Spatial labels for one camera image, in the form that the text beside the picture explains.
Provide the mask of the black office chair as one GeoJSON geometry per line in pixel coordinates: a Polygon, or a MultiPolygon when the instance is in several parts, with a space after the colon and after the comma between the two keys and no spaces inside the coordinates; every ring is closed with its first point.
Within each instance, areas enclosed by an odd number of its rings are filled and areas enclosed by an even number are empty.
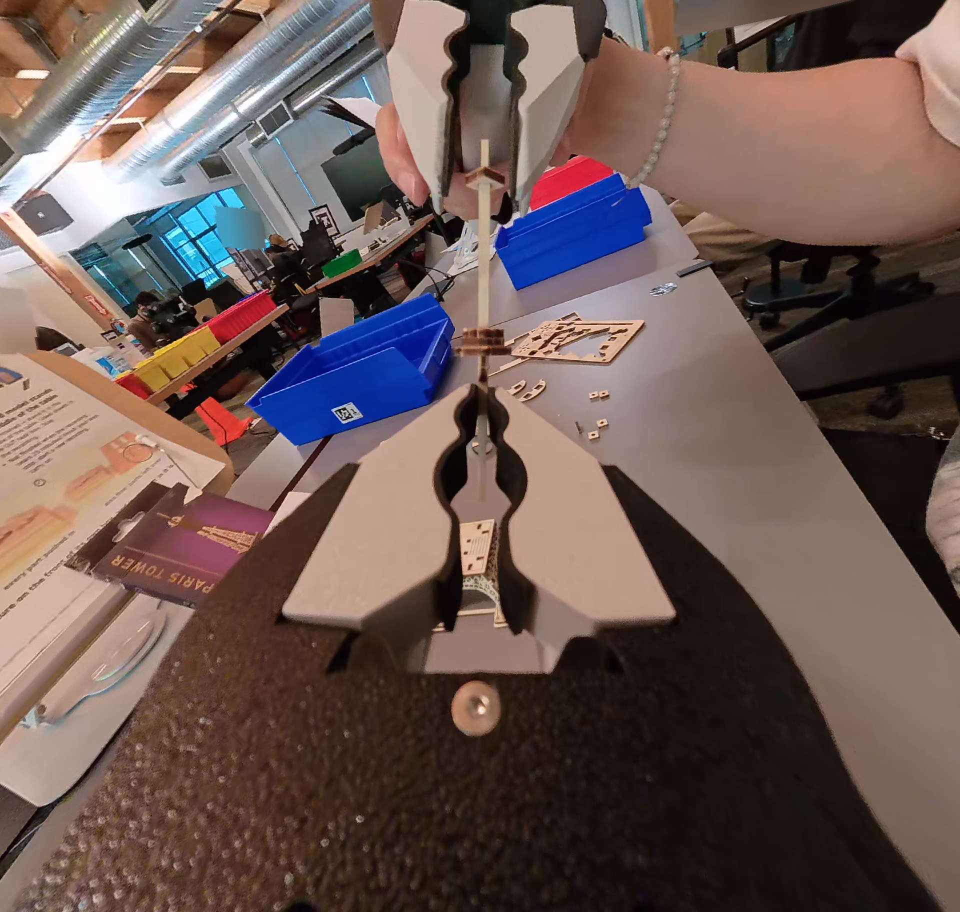
{"type": "Polygon", "coordinates": [[[877,281],[881,263],[874,246],[810,246],[782,243],[767,254],[771,281],[750,286],[741,306],[762,330],[781,314],[813,314],[763,343],[774,365],[802,402],[883,386],[867,412],[890,420],[904,408],[906,381],[945,375],[948,366],[931,349],[925,313],[899,308],[933,299],[936,285],[917,272],[877,281]]]}

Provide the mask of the wooden puzzle sheet with arcs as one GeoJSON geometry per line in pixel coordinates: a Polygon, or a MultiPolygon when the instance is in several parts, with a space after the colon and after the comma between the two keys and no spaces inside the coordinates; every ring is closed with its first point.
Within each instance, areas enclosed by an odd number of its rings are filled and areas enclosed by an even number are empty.
{"type": "Polygon", "coordinates": [[[507,342],[509,361],[496,376],[529,361],[609,365],[644,329],[642,319],[586,319],[577,313],[548,319],[507,342]]]}

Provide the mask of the person's right forearm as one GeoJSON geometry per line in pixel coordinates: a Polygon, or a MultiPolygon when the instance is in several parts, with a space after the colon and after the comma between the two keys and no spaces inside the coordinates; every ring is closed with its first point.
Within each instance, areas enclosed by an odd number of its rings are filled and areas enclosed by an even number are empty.
{"type": "Polygon", "coordinates": [[[679,62],[640,181],[751,231],[876,245],[958,230],[959,152],[917,66],[870,58],[748,74],[679,62]]]}

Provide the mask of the black computer monitor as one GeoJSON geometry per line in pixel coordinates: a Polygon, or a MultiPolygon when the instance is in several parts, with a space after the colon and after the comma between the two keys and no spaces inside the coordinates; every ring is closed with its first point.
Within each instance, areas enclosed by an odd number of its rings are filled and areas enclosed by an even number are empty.
{"type": "Polygon", "coordinates": [[[402,203],[403,194],[387,174],[371,128],[335,146],[320,167],[352,221],[363,219],[366,209],[381,201],[392,207],[402,203]]]}

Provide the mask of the instruction poster board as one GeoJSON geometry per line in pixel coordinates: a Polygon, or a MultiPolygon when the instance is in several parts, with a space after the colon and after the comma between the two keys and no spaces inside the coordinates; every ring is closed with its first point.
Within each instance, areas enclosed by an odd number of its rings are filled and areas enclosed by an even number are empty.
{"type": "Polygon", "coordinates": [[[144,488],[224,495],[229,455],[53,352],[1,358],[1,723],[15,726],[121,609],[67,560],[144,488]]]}

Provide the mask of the red storage bin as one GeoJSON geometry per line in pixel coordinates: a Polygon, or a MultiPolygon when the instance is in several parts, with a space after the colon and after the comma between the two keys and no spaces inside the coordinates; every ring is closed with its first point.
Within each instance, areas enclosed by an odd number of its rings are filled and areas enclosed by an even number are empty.
{"type": "Polygon", "coordinates": [[[586,186],[601,182],[614,170],[593,158],[574,155],[562,165],[551,167],[534,184],[530,210],[538,210],[586,186]]]}

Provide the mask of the thin wooden spire piece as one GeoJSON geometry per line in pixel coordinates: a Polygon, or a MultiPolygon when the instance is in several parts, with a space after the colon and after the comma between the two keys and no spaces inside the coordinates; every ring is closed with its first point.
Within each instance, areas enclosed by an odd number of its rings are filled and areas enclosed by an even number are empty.
{"type": "MultiPolygon", "coordinates": [[[[490,139],[484,137],[479,144],[479,166],[492,169],[490,139]]],[[[462,336],[462,355],[476,358],[476,423],[474,438],[477,441],[477,498],[480,503],[487,500],[488,474],[487,460],[490,441],[489,423],[489,360],[495,348],[495,330],[490,321],[490,272],[491,272],[491,230],[493,222],[493,198],[498,190],[477,192],[478,217],[478,268],[477,268],[477,325],[464,330],[462,336]]]]}

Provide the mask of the row of coloured storage bins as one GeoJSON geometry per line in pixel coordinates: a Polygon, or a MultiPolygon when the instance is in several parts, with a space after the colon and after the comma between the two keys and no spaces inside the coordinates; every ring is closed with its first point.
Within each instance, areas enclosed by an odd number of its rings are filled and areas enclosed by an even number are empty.
{"type": "Polygon", "coordinates": [[[289,310],[267,292],[258,292],[218,313],[185,336],[113,379],[113,383],[152,403],[182,391],[201,373],[239,349],[243,342],[289,310]]]}

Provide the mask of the wooden tower base model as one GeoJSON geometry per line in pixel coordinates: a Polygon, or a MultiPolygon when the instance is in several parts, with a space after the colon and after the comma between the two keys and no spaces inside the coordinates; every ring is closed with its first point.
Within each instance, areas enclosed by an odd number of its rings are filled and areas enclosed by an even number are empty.
{"type": "Polygon", "coordinates": [[[498,589],[498,522],[495,519],[465,522],[460,525],[460,592],[454,590],[456,577],[447,562],[434,579],[432,594],[438,622],[432,633],[449,629],[445,618],[457,604],[456,618],[489,618],[494,628],[506,626],[498,589]]]}

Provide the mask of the person's right hand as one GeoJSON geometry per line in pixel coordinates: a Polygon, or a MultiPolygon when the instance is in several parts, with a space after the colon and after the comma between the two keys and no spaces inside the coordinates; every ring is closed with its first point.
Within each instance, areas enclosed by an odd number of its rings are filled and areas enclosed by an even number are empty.
{"type": "MultiPolygon", "coordinates": [[[[676,96],[678,55],[651,54],[605,38],[584,72],[577,105],[550,164],[585,156],[627,178],[651,168],[647,162],[663,129],[668,100],[676,96]]],[[[430,198],[392,103],[382,106],[375,133],[392,182],[415,206],[430,198]]]]}

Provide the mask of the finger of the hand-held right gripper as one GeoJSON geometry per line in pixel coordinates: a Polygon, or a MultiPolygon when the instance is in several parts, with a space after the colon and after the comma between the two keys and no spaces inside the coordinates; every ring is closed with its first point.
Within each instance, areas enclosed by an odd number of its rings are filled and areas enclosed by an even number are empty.
{"type": "Polygon", "coordinates": [[[466,13],[440,0],[405,0],[387,54],[386,170],[410,202],[470,212],[450,54],[466,13]]]}
{"type": "Polygon", "coordinates": [[[572,6],[530,6],[510,16],[518,59],[510,91],[510,198],[531,206],[576,105],[584,71],[572,6]]]}

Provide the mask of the orange traffic cone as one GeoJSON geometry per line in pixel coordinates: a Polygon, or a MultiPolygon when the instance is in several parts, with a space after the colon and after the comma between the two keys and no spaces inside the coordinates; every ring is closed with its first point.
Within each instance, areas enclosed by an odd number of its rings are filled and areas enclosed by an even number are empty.
{"type": "Polygon", "coordinates": [[[199,403],[195,413],[209,429],[216,445],[223,450],[242,439],[257,420],[251,416],[237,416],[214,398],[199,403]]]}

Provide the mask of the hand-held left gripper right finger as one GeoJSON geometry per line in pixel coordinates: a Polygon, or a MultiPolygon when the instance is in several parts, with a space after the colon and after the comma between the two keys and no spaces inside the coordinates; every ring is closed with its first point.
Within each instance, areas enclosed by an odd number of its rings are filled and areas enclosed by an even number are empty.
{"type": "Polygon", "coordinates": [[[498,592],[510,630],[534,637],[671,622],[676,610],[605,468],[527,404],[490,390],[498,592]]]}

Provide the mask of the purple puzzle box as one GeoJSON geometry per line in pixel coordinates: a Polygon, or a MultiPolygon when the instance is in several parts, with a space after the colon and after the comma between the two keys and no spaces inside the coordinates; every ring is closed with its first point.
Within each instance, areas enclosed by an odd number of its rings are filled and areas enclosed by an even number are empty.
{"type": "Polygon", "coordinates": [[[274,514],[184,484],[152,483],[66,559],[67,569],[196,608],[269,530],[274,514]]]}

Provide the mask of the large blue storage bin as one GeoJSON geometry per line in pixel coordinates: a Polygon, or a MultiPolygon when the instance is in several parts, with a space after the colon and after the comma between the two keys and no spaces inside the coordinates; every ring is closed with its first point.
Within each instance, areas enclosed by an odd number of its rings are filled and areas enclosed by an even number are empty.
{"type": "Polygon", "coordinates": [[[296,446],[429,405],[454,325],[424,294],[298,351],[247,407],[296,446]]]}

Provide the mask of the small blue storage bin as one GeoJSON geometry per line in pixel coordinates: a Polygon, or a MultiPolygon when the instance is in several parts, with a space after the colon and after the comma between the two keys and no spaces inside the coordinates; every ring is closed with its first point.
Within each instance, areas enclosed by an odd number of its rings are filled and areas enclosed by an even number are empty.
{"type": "Polygon", "coordinates": [[[495,252],[521,290],[642,243],[651,222],[642,189],[613,174],[501,227],[495,252]]]}

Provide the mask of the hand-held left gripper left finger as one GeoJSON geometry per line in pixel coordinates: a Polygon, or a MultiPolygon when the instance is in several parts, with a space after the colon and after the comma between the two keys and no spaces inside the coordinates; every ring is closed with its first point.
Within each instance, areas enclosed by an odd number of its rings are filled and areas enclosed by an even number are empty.
{"type": "Polygon", "coordinates": [[[347,631],[451,631],[461,609],[460,520],[476,387],[430,406],[359,462],[282,606],[283,618],[347,631]]]}

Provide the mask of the white articulated stand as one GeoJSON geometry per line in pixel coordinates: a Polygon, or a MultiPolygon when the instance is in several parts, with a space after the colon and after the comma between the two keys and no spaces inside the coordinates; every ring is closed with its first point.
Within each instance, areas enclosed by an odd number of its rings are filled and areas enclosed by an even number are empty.
{"type": "Polygon", "coordinates": [[[24,728],[53,726],[87,699],[119,684],[162,635],[167,604],[134,598],[21,719],[24,728]]]}

